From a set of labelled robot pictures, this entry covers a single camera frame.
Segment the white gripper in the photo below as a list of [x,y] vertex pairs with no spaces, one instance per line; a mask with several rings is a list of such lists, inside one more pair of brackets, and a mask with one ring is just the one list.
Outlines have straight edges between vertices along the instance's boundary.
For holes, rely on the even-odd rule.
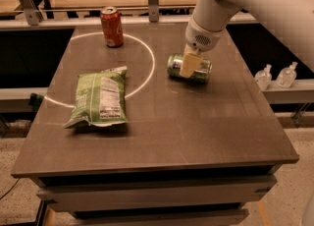
[[201,52],[213,49],[226,28],[225,21],[210,21],[205,19],[202,23],[195,16],[189,20],[185,30],[187,47],[183,52],[183,62],[180,75],[190,78],[193,72],[200,68],[203,56]]

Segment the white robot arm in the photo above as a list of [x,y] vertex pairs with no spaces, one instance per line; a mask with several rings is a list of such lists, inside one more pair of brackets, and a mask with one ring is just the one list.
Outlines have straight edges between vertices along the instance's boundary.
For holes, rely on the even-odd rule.
[[314,0],[198,0],[185,31],[181,76],[200,67],[202,54],[216,46],[242,9],[314,70]]

